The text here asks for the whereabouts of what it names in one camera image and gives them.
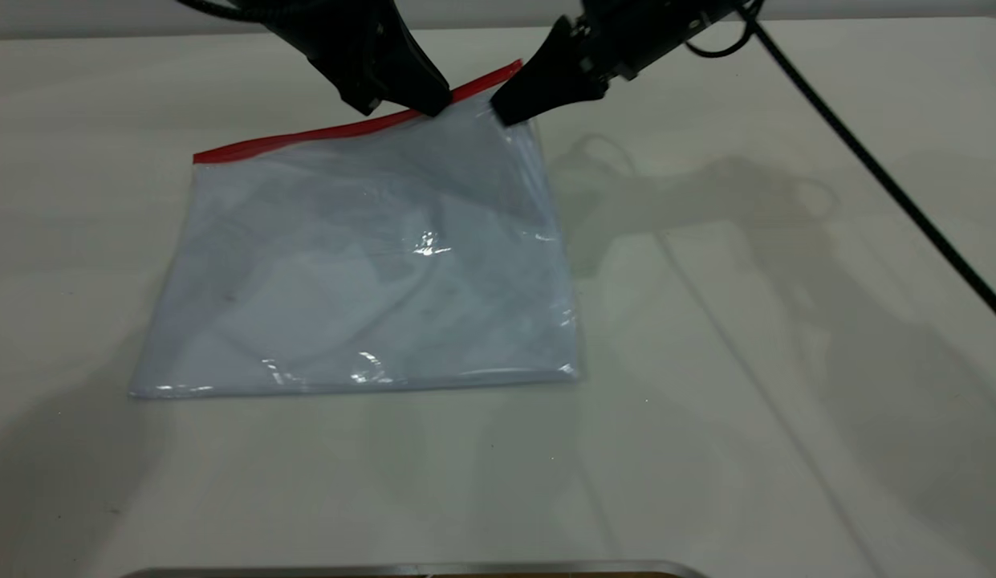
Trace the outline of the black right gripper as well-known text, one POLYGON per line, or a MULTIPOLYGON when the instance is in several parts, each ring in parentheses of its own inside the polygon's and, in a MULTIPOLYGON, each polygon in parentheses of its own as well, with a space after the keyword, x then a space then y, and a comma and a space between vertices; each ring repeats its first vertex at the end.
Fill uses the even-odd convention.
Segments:
POLYGON ((560 16, 541 47, 490 100, 505 127, 600 101, 608 78, 633 80, 734 11, 733 1, 583 1, 575 31, 560 16))

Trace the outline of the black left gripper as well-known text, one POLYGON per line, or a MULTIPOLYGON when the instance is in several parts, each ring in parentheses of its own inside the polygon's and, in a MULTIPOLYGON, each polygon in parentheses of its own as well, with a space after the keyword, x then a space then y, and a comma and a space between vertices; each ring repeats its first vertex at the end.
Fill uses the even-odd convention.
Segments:
POLYGON ((369 116, 384 100, 436 117, 453 102, 449 82, 392 1, 254 1, 253 7, 277 11, 264 26, 327 75, 359 114, 369 116))

